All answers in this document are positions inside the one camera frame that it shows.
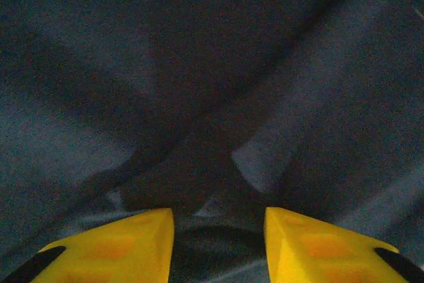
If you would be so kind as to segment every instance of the yellow plastic part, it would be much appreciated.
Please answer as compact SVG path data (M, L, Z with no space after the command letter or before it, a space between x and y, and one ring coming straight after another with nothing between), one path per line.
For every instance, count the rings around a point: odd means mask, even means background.
M53 242L66 250L33 283L164 283L168 281L174 220L157 209Z
M271 283L407 282L374 252L395 247L282 208L266 209L265 242Z

